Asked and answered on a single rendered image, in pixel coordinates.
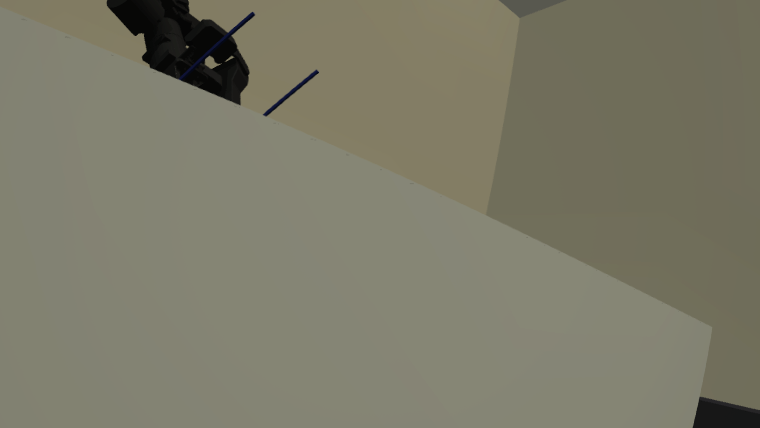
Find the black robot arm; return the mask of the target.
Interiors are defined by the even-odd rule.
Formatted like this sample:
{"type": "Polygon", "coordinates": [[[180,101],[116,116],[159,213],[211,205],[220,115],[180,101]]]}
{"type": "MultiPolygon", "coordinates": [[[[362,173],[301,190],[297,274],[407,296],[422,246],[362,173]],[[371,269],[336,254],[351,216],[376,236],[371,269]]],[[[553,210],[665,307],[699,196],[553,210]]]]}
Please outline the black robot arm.
{"type": "MultiPolygon", "coordinates": [[[[144,33],[146,49],[163,33],[185,36],[200,23],[189,13],[188,0],[107,0],[107,6],[134,36],[144,33]]],[[[239,50],[234,58],[208,68],[201,62],[208,80],[199,89],[240,104],[241,93],[249,83],[249,68],[239,50]]]]}

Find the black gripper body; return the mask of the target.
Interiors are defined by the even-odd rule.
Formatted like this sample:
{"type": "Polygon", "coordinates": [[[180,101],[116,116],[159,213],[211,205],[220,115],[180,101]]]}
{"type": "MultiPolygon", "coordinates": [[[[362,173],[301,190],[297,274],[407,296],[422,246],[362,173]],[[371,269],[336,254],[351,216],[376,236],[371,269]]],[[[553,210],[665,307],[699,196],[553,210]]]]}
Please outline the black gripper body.
{"type": "MultiPolygon", "coordinates": [[[[227,33],[213,20],[203,19],[184,37],[186,41],[170,33],[163,33],[154,38],[142,55],[142,59],[149,64],[150,68],[162,73],[178,58],[193,65],[227,33]],[[185,42],[197,47],[192,45],[186,48],[185,42]]],[[[215,60],[216,64],[223,64],[236,51],[237,44],[231,36],[209,56],[215,60]]]]}

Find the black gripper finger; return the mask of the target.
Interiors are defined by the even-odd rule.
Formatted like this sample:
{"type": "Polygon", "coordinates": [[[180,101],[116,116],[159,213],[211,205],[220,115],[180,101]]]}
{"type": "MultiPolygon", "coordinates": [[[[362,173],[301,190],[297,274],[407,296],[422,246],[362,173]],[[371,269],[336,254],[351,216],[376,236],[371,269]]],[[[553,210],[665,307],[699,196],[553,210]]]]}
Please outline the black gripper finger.
{"type": "MultiPolygon", "coordinates": [[[[168,68],[163,72],[166,75],[170,75],[171,77],[174,77],[176,79],[179,79],[187,69],[191,68],[192,65],[187,63],[187,61],[184,61],[181,58],[175,59],[173,63],[168,66],[168,68]]],[[[205,75],[203,72],[201,72],[198,69],[194,69],[193,72],[191,72],[182,82],[186,82],[188,84],[191,84],[192,86],[196,86],[198,88],[202,87],[205,82],[208,80],[208,75],[205,75]]]]}

